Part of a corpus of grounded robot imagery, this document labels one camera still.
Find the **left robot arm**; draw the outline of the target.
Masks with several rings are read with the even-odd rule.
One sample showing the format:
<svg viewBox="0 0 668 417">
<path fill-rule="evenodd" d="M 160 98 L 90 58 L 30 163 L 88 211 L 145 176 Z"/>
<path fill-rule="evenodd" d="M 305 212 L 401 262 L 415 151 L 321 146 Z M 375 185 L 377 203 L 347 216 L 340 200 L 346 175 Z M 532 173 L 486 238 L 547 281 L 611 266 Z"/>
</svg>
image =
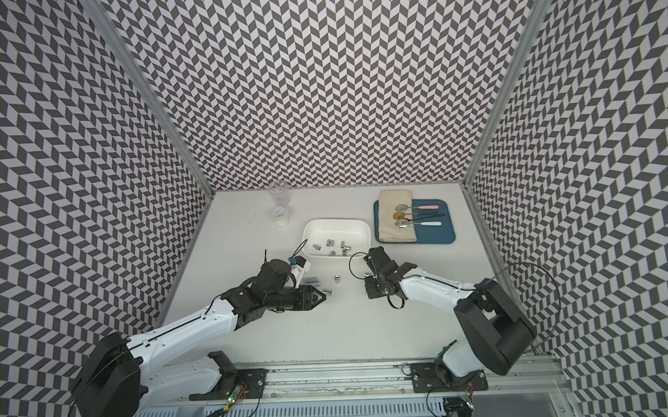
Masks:
<svg viewBox="0 0 668 417">
<path fill-rule="evenodd" d="M 267 311 L 308 312 L 327 298 L 301 278 L 304 257 L 264 262 L 259 273 L 214 297 L 210 304 L 161 328 L 129 338 L 110 334 L 97 343 L 70 386 L 67 417 L 133 417 L 178 399 L 236 401 L 262 378 L 244 382 L 222 351 L 188 364 L 176 359 L 221 335 L 231 334 Z"/>
</svg>

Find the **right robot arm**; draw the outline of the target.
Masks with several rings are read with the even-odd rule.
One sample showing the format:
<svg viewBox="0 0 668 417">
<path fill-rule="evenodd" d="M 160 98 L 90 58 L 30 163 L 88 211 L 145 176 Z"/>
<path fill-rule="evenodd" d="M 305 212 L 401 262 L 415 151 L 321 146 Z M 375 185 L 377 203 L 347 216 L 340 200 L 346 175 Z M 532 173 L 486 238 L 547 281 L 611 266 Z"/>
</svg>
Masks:
<svg viewBox="0 0 668 417">
<path fill-rule="evenodd" d="M 537 337 L 523 310 L 492 278 L 476 284 L 432 275 L 413 263 L 396 263 L 382 247 L 362 258 L 370 299 L 417 301 L 457 318 L 465 338 L 444 347 L 434 360 L 436 380 L 448 390 L 474 385 L 485 370 L 506 375 Z"/>
</svg>

